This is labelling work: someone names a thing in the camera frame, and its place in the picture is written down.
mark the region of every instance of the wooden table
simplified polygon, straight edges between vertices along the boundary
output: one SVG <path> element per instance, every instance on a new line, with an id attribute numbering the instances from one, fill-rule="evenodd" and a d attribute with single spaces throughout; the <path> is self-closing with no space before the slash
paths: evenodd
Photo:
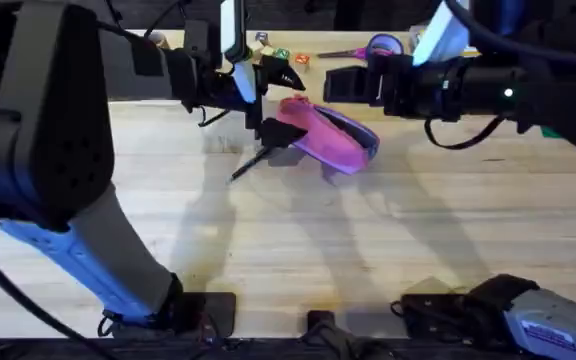
<path id="1" fill-rule="evenodd" d="M 276 46 L 307 52 L 361 46 L 370 35 L 270 33 Z M 359 62 L 316 61 L 308 96 L 320 101 L 324 70 L 350 63 Z M 273 89 L 270 98 L 286 95 Z M 295 167 L 263 163 L 227 185 L 254 152 L 241 114 L 202 130 L 200 112 L 175 103 L 111 106 L 124 210 L 188 290 L 238 295 L 237 336 L 298 335 L 310 309 L 337 311 L 357 334 L 402 335 L 388 311 L 402 293 L 439 282 L 465 289 L 497 273 L 576 300 L 576 148 L 506 124 L 450 152 L 432 146 L 420 122 L 335 107 L 382 139 L 365 171 L 329 176 L 304 158 Z M 437 136 L 464 140 L 482 120 L 438 126 Z M 95 336 L 100 304 L 45 257 L 0 233 L 0 265 L 48 311 Z M 57 334 L 0 290 L 0 337 L 8 336 Z"/>

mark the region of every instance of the purple scissors handle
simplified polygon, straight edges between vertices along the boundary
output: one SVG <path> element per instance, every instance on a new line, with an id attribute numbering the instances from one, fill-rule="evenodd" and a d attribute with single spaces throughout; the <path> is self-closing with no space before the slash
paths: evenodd
<path id="1" fill-rule="evenodd" d="M 318 54 L 319 58 L 343 58 L 354 57 L 361 60 L 366 60 L 370 54 L 376 55 L 391 55 L 403 53 L 403 46 L 401 42 L 392 35 L 378 34 L 373 36 L 365 48 L 359 48 L 346 51 L 335 51 L 330 53 Z"/>

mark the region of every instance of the green object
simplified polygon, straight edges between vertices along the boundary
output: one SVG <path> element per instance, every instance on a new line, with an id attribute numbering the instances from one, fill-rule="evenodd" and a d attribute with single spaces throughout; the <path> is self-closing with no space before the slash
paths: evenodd
<path id="1" fill-rule="evenodd" d="M 561 136 L 559 136 L 559 134 L 554 132 L 551 128 L 545 126 L 541 127 L 541 135 L 543 135 L 546 138 L 561 139 Z"/>
<path id="2" fill-rule="evenodd" d="M 280 59 L 286 59 L 288 60 L 288 58 L 290 57 L 290 51 L 286 50 L 286 49 L 277 49 L 275 50 L 275 53 L 273 54 L 274 57 L 280 58 Z"/>

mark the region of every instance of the pink shoe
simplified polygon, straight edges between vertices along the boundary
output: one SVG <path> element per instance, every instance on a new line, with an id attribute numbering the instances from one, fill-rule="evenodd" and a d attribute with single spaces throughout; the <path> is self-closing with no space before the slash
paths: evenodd
<path id="1" fill-rule="evenodd" d="M 307 130 L 293 145 L 348 175 L 363 169 L 379 148 L 379 137 L 372 130 L 334 110 L 311 104 L 307 97 L 283 99 L 277 120 Z"/>

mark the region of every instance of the white label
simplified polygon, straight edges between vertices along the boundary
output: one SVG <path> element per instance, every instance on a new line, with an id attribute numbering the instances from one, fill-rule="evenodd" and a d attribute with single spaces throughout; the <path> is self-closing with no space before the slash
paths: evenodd
<path id="1" fill-rule="evenodd" d="M 566 332 L 524 320 L 521 321 L 521 327 L 524 329 L 524 333 L 531 338 L 566 350 L 576 351 L 575 339 Z"/>

